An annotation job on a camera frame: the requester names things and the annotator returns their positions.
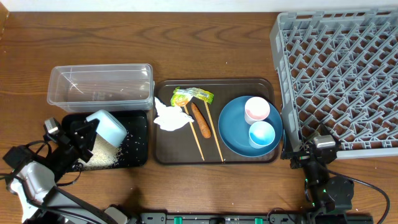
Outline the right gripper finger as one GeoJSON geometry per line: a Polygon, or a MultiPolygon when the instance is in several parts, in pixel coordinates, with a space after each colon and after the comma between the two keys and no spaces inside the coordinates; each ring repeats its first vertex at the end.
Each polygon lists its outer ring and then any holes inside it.
{"type": "Polygon", "coordinates": [[[283,140],[283,151],[284,152],[293,152],[293,147],[289,135],[286,130],[284,130],[284,140],[283,140]]]}
{"type": "Polygon", "coordinates": [[[318,133],[321,136],[332,136],[332,133],[328,130],[328,128],[324,124],[319,124],[318,133]]]}

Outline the light blue bowl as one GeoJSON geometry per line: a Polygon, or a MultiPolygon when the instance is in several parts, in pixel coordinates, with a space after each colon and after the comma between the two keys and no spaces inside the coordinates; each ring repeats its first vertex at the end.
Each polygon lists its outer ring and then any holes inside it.
{"type": "Polygon", "coordinates": [[[127,136],[126,128],[108,111],[99,110],[86,117],[87,121],[97,119],[96,132],[114,147],[119,147],[127,136]]]}

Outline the pile of white rice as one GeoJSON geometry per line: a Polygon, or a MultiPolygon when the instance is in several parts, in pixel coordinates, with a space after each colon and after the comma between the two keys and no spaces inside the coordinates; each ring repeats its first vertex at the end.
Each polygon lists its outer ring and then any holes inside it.
{"type": "Polygon", "coordinates": [[[114,147],[112,144],[97,135],[93,150],[93,156],[88,162],[79,159],[78,162],[83,164],[83,170],[102,170],[110,169],[118,164],[120,155],[122,154],[120,147],[114,147]]]}

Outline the white napkin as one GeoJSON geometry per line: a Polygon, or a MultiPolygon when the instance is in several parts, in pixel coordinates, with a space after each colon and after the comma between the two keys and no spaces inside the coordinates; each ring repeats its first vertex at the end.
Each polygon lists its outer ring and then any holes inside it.
{"type": "Polygon", "coordinates": [[[155,99],[157,117],[154,123],[164,131],[175,131],[184,127],[187,123],[193,123],[193,118],[182,111],[178,106],[166,106],[158,98],[155,99]]]}

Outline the orange carrot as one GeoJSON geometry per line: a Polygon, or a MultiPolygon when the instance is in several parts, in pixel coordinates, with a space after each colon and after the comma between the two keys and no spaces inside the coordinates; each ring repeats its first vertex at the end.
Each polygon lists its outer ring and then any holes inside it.
{"type": "Polygon", "coordinates": [[[205,139],[211,138],[210,128],[209,128],[206,120],[204,119],[202,113],[198,109],[197,105],[194,103],[191,103],[191,109],[192,109],[193,115],[197,121],[198,127],[200,128],[200,132],[201,132],[202,136],[205,139]]]}

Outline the green snack wrapper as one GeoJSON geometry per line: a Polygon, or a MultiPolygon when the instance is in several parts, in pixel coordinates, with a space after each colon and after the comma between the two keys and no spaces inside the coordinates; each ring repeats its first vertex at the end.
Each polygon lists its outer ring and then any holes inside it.
{"type": "Polygon", "coordinates": [[[182,89],[178,86],[174,89],[170,103],[171,106],[184,107],[192,98],[198,98],[199,100],[212,104],[214,94],[201,88],[191,87],[182,89]]]}

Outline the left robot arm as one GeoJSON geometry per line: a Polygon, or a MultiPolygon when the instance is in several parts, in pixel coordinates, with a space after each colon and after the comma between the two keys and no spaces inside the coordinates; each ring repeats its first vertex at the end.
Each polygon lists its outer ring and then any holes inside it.
{"type": "Polygon", "coordinates": [[[22,205],[23,223],[129,223],[130,218],[117,206],[100,210],[63,190],[62,176],[74,167],[82,167],[92,157],[92,150],[100,121],[79,121],[63,130],[54,118],[45,121],[45,134],[38,141],[49,147],[46,156],[33,151],[30,142],[14,146],[3,157],[12,167],[9,174],[1,174],[6,187],[17,195],[22,205]]]}

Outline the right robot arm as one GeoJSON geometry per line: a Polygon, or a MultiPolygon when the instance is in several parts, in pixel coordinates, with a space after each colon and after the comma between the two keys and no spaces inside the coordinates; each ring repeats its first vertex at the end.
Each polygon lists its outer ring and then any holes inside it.
{"type": "Polygon", "coordinates": [[[291,169],[305,174],[304,192],[311,208],[306,209],[295,223],[347,223],[346,211],[352,209],[354,183],[342,176],[332,177],[327,165],[337,158],[341,146],[326,126],[304,148],[295,152],[286,133],[283,133],[282,159],[290,161],[291,169]]]}

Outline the grey dishwasher rack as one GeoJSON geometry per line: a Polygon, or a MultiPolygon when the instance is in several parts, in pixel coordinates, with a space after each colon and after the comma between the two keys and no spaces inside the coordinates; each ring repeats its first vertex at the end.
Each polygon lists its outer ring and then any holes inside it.
{"type": "Polygon", "coordinates": [[[270,33],[295,152],[324,124],[340,159],[397,155],[397,9],[283,12],[270,33]]]}

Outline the clear plastic bin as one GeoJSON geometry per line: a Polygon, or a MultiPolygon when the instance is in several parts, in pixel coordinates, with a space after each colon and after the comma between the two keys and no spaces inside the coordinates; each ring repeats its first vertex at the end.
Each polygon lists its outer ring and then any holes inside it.
{"type": "Polygon", "coordinates": [[[68,113],[151,110],[154,86],[148,63],[57,66],[47,103],[68,113]]]}

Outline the dark brown serving tray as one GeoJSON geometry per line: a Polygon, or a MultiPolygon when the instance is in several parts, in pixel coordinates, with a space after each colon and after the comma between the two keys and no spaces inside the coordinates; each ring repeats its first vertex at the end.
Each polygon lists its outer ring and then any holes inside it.
{"type": "MultiPolygon", "coordinates": [[[[190,124],[175,131],[164,131],[159,125],[154,127],[154,157],[163,165],[203,165],[203,164],[268,164],[274,162],[279,156],[279,145],[268,154],[260,157],[245,157],[230,150],[222,141],[218,129],[218,120],[223,108],[233,99],[240,96],[259,96],[274,105],[274,89],[271,83],[261,78],[241,78],[223,80],[166,80],[155,88],[155,96],[166,106],[170,106],[174,89],[176,87],[201,88],[214,94],[212,104],[208,104],[211,117],[219,140],[224,163],[221,162],[213,132],[211,138],[205,139],[197,123],[193,123],[205,161],[201,159],[200,152],[193,137],[190,124]]],[[[204,119],[209,125],[210,121],[206,112],[204,101],[192,98],[191,103],[197,105],[204,119]]]]}

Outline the right wooden chopstick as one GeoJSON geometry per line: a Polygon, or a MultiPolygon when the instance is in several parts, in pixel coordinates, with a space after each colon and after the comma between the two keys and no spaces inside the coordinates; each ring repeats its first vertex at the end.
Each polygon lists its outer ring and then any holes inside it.
{"type": "Polygon", "coordinates": [[[224,157],[223,157],[222,152],[221,152],[219,140],[218,140],[218,137],[217,137],[217,134],[216,134],[215,126],[214,126],[214,123],[213,123],[213,119],[211,117],[211,113],[210,113],[210,109],[209,109],[208,103],[206,101],[204,101],[204,104],[205,104],[207,115],[209,117],[211,130],[213,132],[213,137],[215,139],[216,147],[217,147],[221,162],[224,163],[224,157]]]}

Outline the wooden chopstick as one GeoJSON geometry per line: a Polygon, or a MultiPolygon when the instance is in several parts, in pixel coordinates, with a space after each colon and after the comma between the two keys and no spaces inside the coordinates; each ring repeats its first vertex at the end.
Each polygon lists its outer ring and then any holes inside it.
{"type": "Polygon", "coordinates": [[[224,157],[223,157],[222,152],[221,152],[219,140],[218,140],[218,137],[217,137],[217,134],[216,134],[215,126],[214,126],[214,123],[213,123],[213,119],[211,117],[211,113],[210,113],[210,109],[209,109],[208,103],[206,101],[204,101],[204,104],[205,104],[207,115],[209,117],[211,130],[213,132],[213,137],[215,139],[216,147],[217,147],[221,162],[224,163],[224,157]]]}
{"type": "MultiPolygon", "coordinates": [[[[189,115],[186,105],[183,106],[183,108],[184,108],[185,113],[186,113],[187,115],[189,115]]],[[[191,128],[191,130],[192,130],[192,133],[193,133],[193,137],[194,137],[195,142],[196,142],[196,144],[197,144],[198,150],[199,150],[199,152],[200,152],[201,159],[202,159],[203,161],[205,161],[205,158],[204,158],[204,155],[203,155],[203,152],[202,152],[202,149],[201,149],[199,140],[198,140],[198,138],[197,138],[197,134],[196,134],[195,128],[193,127],[193,123],[192,123],[192,122],[189,122],[189,124],[190,124],[190,128],[191,128]]]]}

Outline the left wooden chopstick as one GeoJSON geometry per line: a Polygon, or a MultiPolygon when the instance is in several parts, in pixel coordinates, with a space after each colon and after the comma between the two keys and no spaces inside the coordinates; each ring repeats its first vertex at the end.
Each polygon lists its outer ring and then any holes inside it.
{"type": "MultiPolygon", "coordinates": [[[[186,113],[187,115],[189,115],[186,105],[183,106],[183,108],[184,108],[185,113],[186,113]]],[[[199,150],[199,152],[200,152],[201,159],[202,159],[203,161],[205,161],[205,158],[204,158],[204,155],[203,155],[203,152],[202,152],[202,149],[201,149],[199,140],[198,140],[198,138],[197,138],[197,134],[196,134],[195,128],[193,127],[193,123],[192,123],[192,122],[189,122],[189,124],[190,124],[190,128],[191,128],[191,130],[192,130],[192,133],[193,133],[193,137],[194,137],[195,142],[196,142],[196,144],[197,144],[198,150],[199,150]]]]}

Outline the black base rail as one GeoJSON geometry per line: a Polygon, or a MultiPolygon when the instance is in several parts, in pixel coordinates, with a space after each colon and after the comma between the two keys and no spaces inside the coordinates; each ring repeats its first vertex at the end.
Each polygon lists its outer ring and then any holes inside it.
{"type": "Polygon", "coordinates": [[[199,215],[142,213],[136,224],[372,224],[374,220],[367,215],[311,215],[272,212],[267,215],[199,215]]]}

